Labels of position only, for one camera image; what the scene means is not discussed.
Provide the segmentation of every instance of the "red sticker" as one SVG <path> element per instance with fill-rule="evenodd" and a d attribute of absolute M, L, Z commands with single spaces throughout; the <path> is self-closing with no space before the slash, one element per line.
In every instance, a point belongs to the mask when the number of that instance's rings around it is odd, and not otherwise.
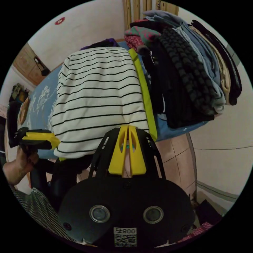
<path fill-rule="evenodd" d="M 63 18 L 60 18 L 59 20 L 57 20 L 57 21 L 55 22 L 55 25 L 61 24 L 64 20 L 65 20 L 64 17 L 63 17 Z"/>

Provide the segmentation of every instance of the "screw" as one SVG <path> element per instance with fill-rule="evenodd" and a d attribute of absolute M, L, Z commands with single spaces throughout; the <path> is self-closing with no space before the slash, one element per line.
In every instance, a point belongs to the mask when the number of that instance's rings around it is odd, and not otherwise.
<path fill-rule="evenodd" d="M 129 181 L 123 184 L 124 189 L 129 189 L 130 187 L 131 187 L 131 182 Z"/>
<path fill-rule="evenodd" d="M 68 224 L 67 222 L 63 223 L 63 226 L 66 230 L 70 231 L 72 229 L 72 227 L 70 226 L 70 224 Z"/>

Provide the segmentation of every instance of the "folded clothes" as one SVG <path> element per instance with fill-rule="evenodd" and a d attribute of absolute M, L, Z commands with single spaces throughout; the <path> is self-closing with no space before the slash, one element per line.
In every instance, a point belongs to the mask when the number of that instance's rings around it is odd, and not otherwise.
<path fill-rule="evenodd" d="M 153 112 L 165 113 L 167 125 L 173 129 L 213 120 L 214 116 L 204 115 L 194 107 L 178 70 L 167 57 L 162 44 L 155 40 L 151 50 L 151 56 L 147 52 L 142 60 L 151 76 Z"/>
<path fill-rule="evenodd" d="M 71 54 L 59 72 L 52 129 L 60 140 L 54 155 L 93 154 L 105 133 L 129 124 L 149 133 L 138 74 L 121 47 Z"/>
<path fill-rule="evenodd" d="M 195 27 L 190 26 L 190 29 L 194 30 L 196 33 L 198 33 L 212 48 L 214 51 L 214 54 L 216 58 L 218 59 L 219 69 L 220 69 L 220 76 L 221 76 L 221 86 L 223 93 L 225 95 L 226 104 L 230 105 L 229 103 L 229 93 L 230 93 L 230 74 L 228 71 L 228 68 L 226 66 L 226 63 L 224 62 L 221 54 L 217 50 L 217 48 Z"/>
<path fill-rule="evenodd" d="M 130 23 L 130 27 L 132 28 L 133 26 L 145 27 L 145 28 L 157 31 L 159 33 L 163 33 L 163 29 L 168 25 L 163 22 L 153 22 L 153 21 L 145 20 L 145 21 Z"/>
<path fill-rule="evenodd" d="M 162 11 L 162 10 L 145 11 L 145 12 L 143 12 L 143 14 L 146 15 L 146 19 L 148 19 L 148 17 L 154 17 L 155 16 L 155 17 L 161 18 L 163 21 L 173 22 L 175 24 L 175 27 L 178 27 L 178 24 L 180 24 L 181 22 L 185 22 L 179 16 L 174 15 L 174 14 L 169 13 L 169 12 L 166 12 L 166 11 Z"/>
<path fill-rule="evenodd" d="M 137 52 L 137 48 L 139 46 L 142 46 L 144 45 L 142 39 L 140 36 L 128 36 L 128 35 L 125 35 L 125 41 L 126 41 L 126 44 L 129 48 L 133 48 L 136 52 Z"/>
<path fill-rule="evenodd" d="M 205 72 L 208 75 L 208 77 L 210 78 L 210 80 L 213 84 L 213 88 L 216 93 L 213 107 L 217 113 L 222 113 L 224 111 L 224 104 L 226 103 L 226 99 L 225 99 L 223 90 L 221 89 L 219 84 L 217 84 L 211 78 L 211 76 L 209 74 L 212 72 L 212 70 L 210 69 L 210 66 L 206 64 L 206 61 L 205 61 L 203 55 L 200 53 L 198 47 L 196 47 L 196 45 L 192 42 L 192 40 L 189 38 L 189 36 L 186 34 L 186 32 L 182 29 L 182 27 L 178 27 L 176 29 L 172 28 L 172 29 L 174 31 L 176 31 L 178 34 L 180 34 L 185 39 L 185 41 L 193 48 L 193 50 L 195 51 L 195 53 L 198 56 L 198 60 L 203 64 Z"/>
<path fill-rule="evenodd" d="M 95 47 L 118 47 L 118 46 L 119 45 L 116 42 L 116 40 L 111 38 L 111 39 L 105 39 L 103 41 L 94 43 L 94 44 L 87 46 L 87 47 L 83 47 L 80 50 L 84 50 L 84 49 L 88 49 L 88 48 L 95 48 Z"/>
<path fill-rule="evenodd" d="M 150 46 L 150 43 L 154 41 L 156 37 L 159 37 L 161 34 L 157 31 L 145 28 L 133 26 L 132 28 L 125 31 L 126 36 L 139 36 L 143 41 L 144 45 L 147 47 Z"/>
<path fill-rule="evenodd" d="M 190 37 L 192 42 L 197 46 L 200 53 L 203 55 L 206 64 L 208 65 L 208 69 L 211 70 L 209 72 L 210 77 L 215 81 L 215 83 L 220 85 L 221 81 L 219 65 L 212 49 L 207 42 L 201 36 L 199 36 L 199 34 L 195 33 L 188 27 L 187 23 L 182 18 L 161 10 L 146 11 L 143 14 L 147 16 L 146 19 L 148 20 L 164 22 L 168 25 L 171 25 L 173 28 L 181 26 L 186 34 Z"/>
<path fill-rule="evenodd" d="M 219 41 L 219 39 L 214 34 L 212 34 L 209 30 L 207 30 L 201 23 L 199 23 L 196 20 L 193 20 L 191 24 L 192 26 L 197 28 L 217 48 L 217 50 L 221 54 L 228 68 L 231 81 L 231 87 L 229 92 L 229 103 L 231 105 L 236 105 L 237 98 L 240 96 L 242 92 L 242 84 L 235 62 L 233 61 L 231 55 L 229 54 L 225 46 Z"/>
<path fill-rule="evenodd" d="M 215 115 L 213 106 L 217 94 L 193 48 L 172 28 L 165 28 L 158 39 L 176 67 L 195 108 L 205 115 Z"/>

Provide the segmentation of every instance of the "striped shirt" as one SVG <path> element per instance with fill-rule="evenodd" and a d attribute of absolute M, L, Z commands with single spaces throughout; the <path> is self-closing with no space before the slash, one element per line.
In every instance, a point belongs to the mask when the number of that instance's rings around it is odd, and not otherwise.
<path fill-rule="evenodd" d="M 57 213 L 43 193 L 35 188 L 32 189 L 30 195 L 12 186 L 11 189 L 21 206 L 39 225 L 64 239 L 76 242 L 66 234 Z"/>
<path fill-rule="evenodd" d="M 129 52 L 90 48 L 70 55 L 59 72 L 52 129 L 58 157 L 93 154 L 105 133 L 124 124 L 149 132 L 140 82 Z"/>

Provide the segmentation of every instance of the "yellow plastic part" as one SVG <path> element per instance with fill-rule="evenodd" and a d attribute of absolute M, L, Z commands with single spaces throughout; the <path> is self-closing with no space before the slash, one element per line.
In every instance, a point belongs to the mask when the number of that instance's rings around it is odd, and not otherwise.
<path fill-rule="evenodd" d="M 123 176 L 124 174 L 125 157 L 127 149 L 127 133 L 128 133 L 128 125 L 121 126 L 108 169 L 108 172 L 110 174 L 119 176 Z"/>
<path fill-rule="evenodd" d="M 27 132 L 23 140 L 47 140 L 51 143 L 52 148 L 55 149 L 60 144 L 59 139 L 53 133 L 36 133 Z"/>
<path fill-rule="evenodd" d="M 146 173 L 146 165 L 143 159 L 136 127 L 128 126 L 129 135 L 129 159 L 131 176 L 143 175 Z"/>
<path fill-rule="evenodd" d="M 67 160 L 67 158 L 66 158 L 66 157 L 59 157 L 59 161 L 60 161 L 60 162 L 62 162 L 62 161 L 64 161 L 64 160 Z"/>

